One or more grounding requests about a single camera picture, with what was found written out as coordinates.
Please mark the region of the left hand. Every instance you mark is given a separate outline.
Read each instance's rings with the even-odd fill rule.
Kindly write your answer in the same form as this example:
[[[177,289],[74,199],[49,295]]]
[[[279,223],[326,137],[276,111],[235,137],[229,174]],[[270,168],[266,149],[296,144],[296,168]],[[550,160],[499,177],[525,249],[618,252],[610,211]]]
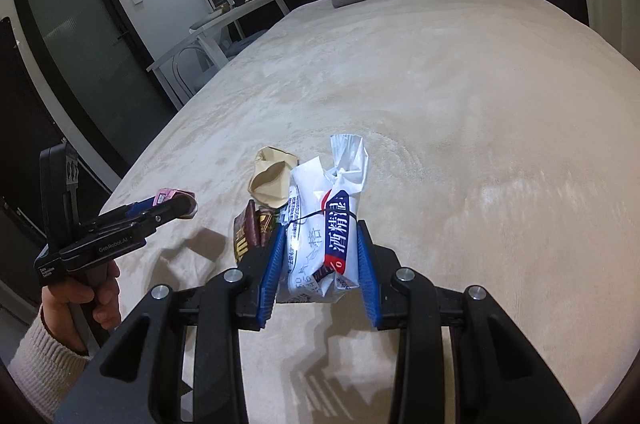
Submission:
[[[41,314],[49,333],[73,352],[82,355],[87,346],[74,322],[72,305],[94,305],[92,319],[106,331],[119,326],[122,314],[119,308],[120,270],[115,262],[107,263],[106,279],[96,288],[68,278],[41,290]]]

